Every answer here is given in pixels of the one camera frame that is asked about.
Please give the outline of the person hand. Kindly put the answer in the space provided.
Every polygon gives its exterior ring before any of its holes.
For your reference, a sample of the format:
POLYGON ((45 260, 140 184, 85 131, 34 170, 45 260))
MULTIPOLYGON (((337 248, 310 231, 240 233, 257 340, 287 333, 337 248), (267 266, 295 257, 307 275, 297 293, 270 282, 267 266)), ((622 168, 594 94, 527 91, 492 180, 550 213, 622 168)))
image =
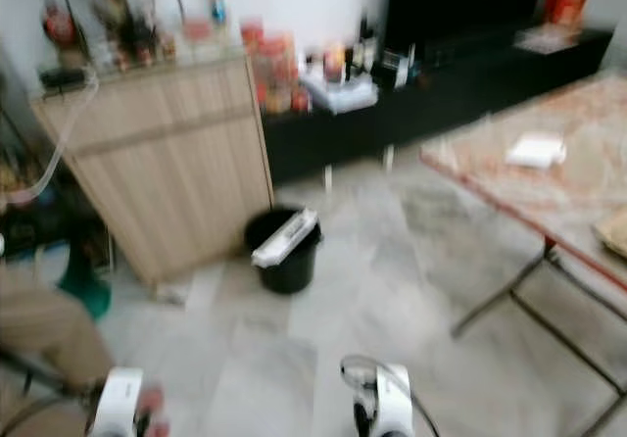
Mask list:
POLYGON ((140 437, 169 437, 169 419, 166 418, 166 397, 161 387, 149 386, 140 391, 135 427, 140 437))

